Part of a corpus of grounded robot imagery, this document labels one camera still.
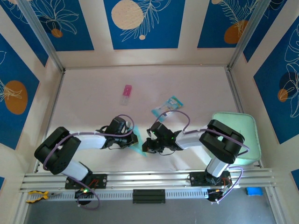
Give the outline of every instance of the mint green container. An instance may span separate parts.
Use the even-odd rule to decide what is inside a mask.
[[[251,115],[217,112],[213,115],[213,119],[231,127],[235,131],[241,133],[245,138],[244,145],[248,146],[250,151],[237,157],[234,163],[235,165],[250,165],[261,159],[261,147],[257,135],[256,121]]]

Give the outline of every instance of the yellow tool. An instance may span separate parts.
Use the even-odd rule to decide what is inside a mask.
[[[53,196],[56,196],[56,195],[60,195],[62,194],[62,192],[49,192],[49,191],[39,191],[39,190],[33,190],[33,191],[30,191],[28,192],[29,195],[32,195],[32,194],[40,194],[42,195],[42,197],[39,197],[38,199],[35,199],[35,200],[27,200],[26,202],[27,203],[36,203],[36,202],[39,202],[41,200],[47,200],[49,199],[50,197],[53,197]]]

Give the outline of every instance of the gray floor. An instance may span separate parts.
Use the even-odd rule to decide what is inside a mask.
[[[97,211],[75,202],[41,201],[29,206],[26,224],[274,224],[267,196],[234,189],[219,205],[206,199],[167,200],[166,204],[102,201]]]

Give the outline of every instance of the blue object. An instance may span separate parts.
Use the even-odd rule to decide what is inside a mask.
[[[39,81],[2,35],[0,35],[0,80],[2,82],[0,82],[0,93],[4,93],[0,95],[2,99],[0,101],[0,143],[15,149]],[[21,84],[7,88],[6,85],[10,81],[17,81]],[[13,109],[22,107],[21,110],[24,109],[24,111],[19,110],[20,114],[15,114],[8,109],[10,106],[7,104],[12,105]]]
[[[246,191],[249,196],[262,196],[263,195],[262,188],[246,188]]]
[[[162,106],[156,107],[151,112],[155,115],[155,117],[159,117],[160,114],[164,113],[165,111],[177,110],[182,107],[183,104],[181,101],[178,100],[175,96],[170,97]],[[172,112],[164,113],[160,118],[159,121],[163,122]]]
[[[113,49],[176,49],[185,0],[104,0]]]
[[[299,190],[299,169],[293,170],[291,172],[291,174],[292,174],[295,184]]]
[[[254,75],[280,144],[299,134],[299,17]]]

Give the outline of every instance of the orange circle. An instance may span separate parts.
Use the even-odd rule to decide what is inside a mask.
[[[226,31],[224,35],[224,41],[225,43],[229,44],[235,44],[238,43],[241,35],[244,31],[244,29],[247,26],[248,21],[247,20],[242,20],[239,21],[238,23],[231,25]]]
[[[51,33],[53,36],[55,36],[56,38],[60,38],[63,36],[63,33],[59,30],[59,29],[52,29]]]
[[[24,113],[28,102],[28,95],[23,83],[15,80],[10,81],[4,88],[4,92],[8,93],[8,96],[4,98],[7,109],[16,115]]]
[[[278,92],[278,99],[279,99],[279,101],[281,101],[281,102],[285,102],[285,101],[288,99],[288,91],[285,90],[285,89],[281,89],[281,90]]]

